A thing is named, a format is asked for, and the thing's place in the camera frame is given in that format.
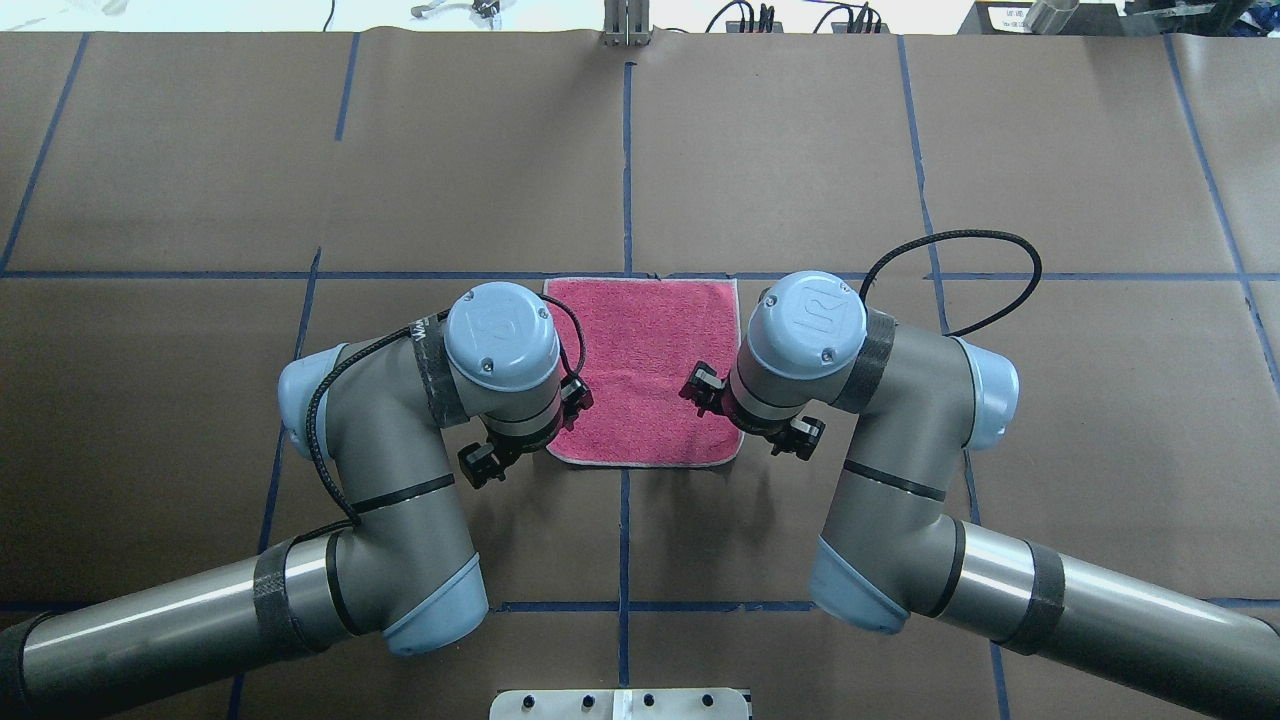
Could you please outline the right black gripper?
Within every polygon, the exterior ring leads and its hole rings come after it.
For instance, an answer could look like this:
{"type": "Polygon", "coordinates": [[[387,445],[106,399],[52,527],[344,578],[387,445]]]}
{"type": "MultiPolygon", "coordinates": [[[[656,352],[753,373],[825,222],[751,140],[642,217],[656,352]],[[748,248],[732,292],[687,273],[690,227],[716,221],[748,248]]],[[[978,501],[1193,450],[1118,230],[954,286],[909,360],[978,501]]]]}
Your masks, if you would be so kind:
{"type": "Polygon", "coordinates": [[[803,461],[810,460],[823,434],[826,424],[804,416],[804,406],[780,406],[755,395],[732,372],[719,378],[708,364],[698,364],[680,389],[680,397],[698,409],[698,415],[710,413],[728,419],[746,436],[755,436],[771,443],[771,454],[792,454],[803,461]]]}

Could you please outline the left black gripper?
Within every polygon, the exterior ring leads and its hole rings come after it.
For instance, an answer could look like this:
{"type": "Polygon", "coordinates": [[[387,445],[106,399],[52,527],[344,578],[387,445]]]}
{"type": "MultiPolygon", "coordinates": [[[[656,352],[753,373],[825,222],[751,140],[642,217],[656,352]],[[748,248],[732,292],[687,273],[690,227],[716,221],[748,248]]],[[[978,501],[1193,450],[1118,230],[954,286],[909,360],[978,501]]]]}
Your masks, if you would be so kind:
{"type": "Polygon", "coordinates": [[[580,375],[552,377],[520,392],[486,389],[481,398],[490,405],[476,415],[485,439],[457,452],[463,477],[476,489],[489,480],[504,480],[508,468],[572,430],[580,415],[594,405],[593,392],[580,375]]]}

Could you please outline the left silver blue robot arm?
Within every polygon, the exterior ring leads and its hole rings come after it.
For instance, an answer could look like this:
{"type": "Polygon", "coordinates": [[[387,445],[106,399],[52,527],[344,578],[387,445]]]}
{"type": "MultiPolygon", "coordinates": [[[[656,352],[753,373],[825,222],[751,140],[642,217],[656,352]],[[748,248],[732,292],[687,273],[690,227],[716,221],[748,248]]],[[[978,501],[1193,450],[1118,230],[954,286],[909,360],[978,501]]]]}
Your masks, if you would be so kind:
{"type": "Polygon", "coordinates": [[[557,331],[571,309],[479,284],[442,313],[291,363],[283,436],[340,520],[251,559],[3,633],[5,719],[91,719],[378,633],[399,656],[489,603],[454,479],[503,480],[591,406],[557,331]]]}

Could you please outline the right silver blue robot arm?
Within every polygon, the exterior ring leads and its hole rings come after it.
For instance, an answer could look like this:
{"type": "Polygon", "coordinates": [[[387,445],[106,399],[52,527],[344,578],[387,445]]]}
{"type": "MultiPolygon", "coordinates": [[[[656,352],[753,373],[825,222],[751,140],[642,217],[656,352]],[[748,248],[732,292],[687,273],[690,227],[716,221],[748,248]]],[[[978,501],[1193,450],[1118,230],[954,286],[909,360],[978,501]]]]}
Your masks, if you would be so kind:
{"type": "Polygon", "coordinates": [[[964,452],[998,443],[1020,393],[1004,356],[904,325],[827,272],[759,297],[733,365],[680,396],[808,460],[818,402],[858,421],[809,579],[812,601],[892,635],[913,615],[1220,719],[1275,719],[1277,628],[945,511],[964,452]]]}

